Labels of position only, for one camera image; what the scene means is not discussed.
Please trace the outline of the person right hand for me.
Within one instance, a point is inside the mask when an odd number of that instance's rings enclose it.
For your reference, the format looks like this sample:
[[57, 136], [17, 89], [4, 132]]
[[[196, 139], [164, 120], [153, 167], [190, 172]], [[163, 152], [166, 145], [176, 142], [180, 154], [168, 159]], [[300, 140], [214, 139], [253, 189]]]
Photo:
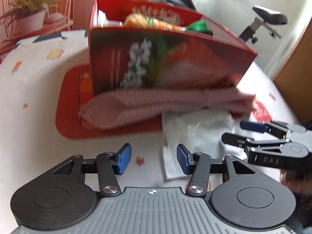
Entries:
[[293, 193], [311, 195], [312, 181], [311, 176], [304, 178], [303, 180], [289, 179], [286, 177], [287, 171], [280, 171], [280, 182], [284, 186], [288, 187]]

